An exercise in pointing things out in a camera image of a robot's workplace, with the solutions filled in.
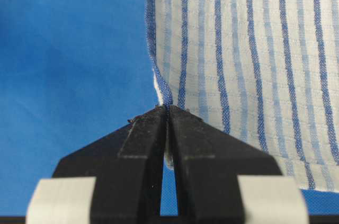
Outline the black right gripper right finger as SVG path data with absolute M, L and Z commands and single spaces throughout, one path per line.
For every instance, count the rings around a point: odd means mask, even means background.
M 190 223 L 308 223 L 294 179 L 271 155 L 177 106 L 169 130 L 178 210 Z

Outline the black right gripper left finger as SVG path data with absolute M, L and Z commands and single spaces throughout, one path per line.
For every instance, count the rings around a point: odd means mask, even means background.
M 63 157 L 41 179 L 27 223 L 146 223 L 160 214 L 166 109 L 158 106 L 128 125 Z

